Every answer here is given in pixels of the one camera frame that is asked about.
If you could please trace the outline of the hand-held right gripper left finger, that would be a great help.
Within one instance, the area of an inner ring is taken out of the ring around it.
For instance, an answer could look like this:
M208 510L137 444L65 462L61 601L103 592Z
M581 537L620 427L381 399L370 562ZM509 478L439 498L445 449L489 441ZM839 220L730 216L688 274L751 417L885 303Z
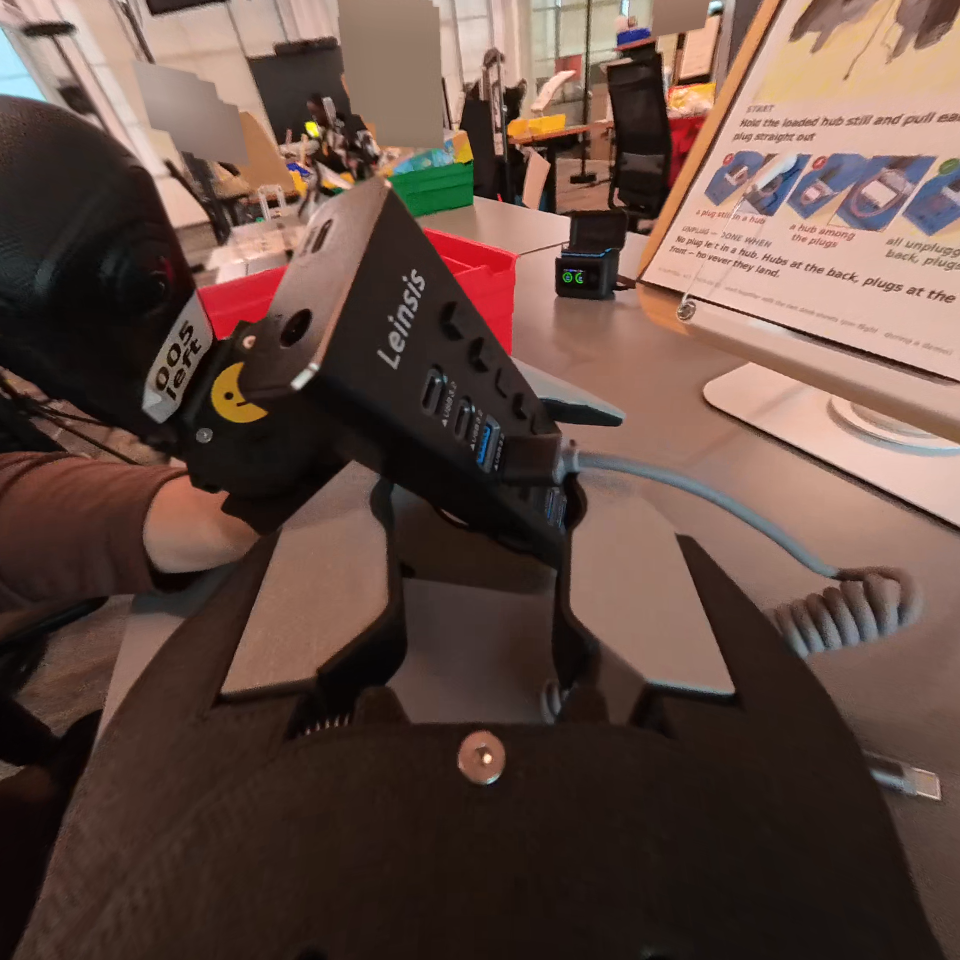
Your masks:
M223 698L383 684L406 649L392 486L351 462L286 521L225 674Z

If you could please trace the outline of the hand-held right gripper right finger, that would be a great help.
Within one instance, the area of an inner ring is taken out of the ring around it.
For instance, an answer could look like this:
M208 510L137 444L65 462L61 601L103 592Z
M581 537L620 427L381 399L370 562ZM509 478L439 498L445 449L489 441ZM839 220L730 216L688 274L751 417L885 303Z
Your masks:
M637 478L584 472L568 493L552 637L560 687L735 693L678 533Z

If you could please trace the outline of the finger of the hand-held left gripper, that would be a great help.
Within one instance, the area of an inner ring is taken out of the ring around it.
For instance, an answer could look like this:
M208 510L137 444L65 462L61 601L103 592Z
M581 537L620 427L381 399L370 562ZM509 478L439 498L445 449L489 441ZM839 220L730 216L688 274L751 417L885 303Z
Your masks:
M624 411L595 394L519 359L515 366L555 423L605 427L624 423Z

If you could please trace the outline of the red plastic bin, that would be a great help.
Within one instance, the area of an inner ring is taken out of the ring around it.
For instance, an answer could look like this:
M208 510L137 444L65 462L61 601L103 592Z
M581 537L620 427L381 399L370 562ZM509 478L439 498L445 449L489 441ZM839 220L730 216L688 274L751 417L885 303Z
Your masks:
M437 229L423 231L499 344L512 354L519 256ZM199 299L215 337L225 339L240 323L263 319L286 270L285 265L247 268L243 276L200 288Z

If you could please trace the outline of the black usb hub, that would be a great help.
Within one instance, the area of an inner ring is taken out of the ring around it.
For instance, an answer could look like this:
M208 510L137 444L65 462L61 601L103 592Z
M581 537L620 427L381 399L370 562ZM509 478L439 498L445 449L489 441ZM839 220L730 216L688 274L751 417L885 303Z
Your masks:
M558 569L562 433L385 181L316 212L239 377L267 411L266 497L357 462Z

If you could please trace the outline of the person's left forearm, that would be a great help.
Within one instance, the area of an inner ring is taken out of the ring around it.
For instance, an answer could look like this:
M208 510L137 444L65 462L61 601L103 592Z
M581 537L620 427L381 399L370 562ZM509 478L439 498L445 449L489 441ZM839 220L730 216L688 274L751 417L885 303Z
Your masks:
M197 574L160 572L143 542L156 495L182 475L66 453L2 454L2 613L191 586Z

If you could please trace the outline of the person's left hand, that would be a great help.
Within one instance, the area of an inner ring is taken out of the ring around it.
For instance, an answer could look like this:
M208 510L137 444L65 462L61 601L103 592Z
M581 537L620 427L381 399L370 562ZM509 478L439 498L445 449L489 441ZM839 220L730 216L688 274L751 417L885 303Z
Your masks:
M245 521L225 512L225 492L193 486L181 475L165 483L150 501L143 546L161 574L188 574L237 562L261 540Z

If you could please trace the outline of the black charging case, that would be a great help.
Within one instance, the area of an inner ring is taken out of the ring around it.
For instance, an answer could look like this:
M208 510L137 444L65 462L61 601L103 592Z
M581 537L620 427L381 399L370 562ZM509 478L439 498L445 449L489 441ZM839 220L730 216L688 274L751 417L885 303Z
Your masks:
M629 218L621 209L574 211L569 215L568 242L555 261L559 297L606 301L636 282L619 273L619 258Z

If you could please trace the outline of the white board stand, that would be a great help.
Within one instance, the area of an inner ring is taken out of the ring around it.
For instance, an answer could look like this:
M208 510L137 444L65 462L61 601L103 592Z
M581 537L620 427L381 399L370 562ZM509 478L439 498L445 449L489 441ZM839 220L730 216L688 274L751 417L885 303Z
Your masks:
M959 526L958 379L709 303L649 290L651 319L745 363L707 404L932 519Z

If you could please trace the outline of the green plastic bin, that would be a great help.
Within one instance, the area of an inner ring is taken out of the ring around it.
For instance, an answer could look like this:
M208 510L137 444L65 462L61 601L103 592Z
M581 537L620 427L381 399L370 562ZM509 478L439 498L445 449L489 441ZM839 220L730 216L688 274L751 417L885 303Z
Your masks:
M393 191L414 218L461 210L474 204L474 162L393 174Z

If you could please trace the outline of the black office chair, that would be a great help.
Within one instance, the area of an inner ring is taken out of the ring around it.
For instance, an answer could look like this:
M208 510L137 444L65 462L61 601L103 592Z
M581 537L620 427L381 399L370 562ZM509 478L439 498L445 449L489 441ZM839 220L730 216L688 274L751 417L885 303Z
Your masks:
M670 191L673 154L663 59L652 43L606 68L613 122L607 204L622 210L630 230L647 234Z

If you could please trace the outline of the instruction sheet board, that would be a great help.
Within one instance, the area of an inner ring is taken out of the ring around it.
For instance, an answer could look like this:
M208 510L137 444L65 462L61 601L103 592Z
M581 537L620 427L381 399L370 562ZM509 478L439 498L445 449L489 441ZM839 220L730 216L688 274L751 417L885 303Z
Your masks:
M779 2L644 284L958 379L959 3Z

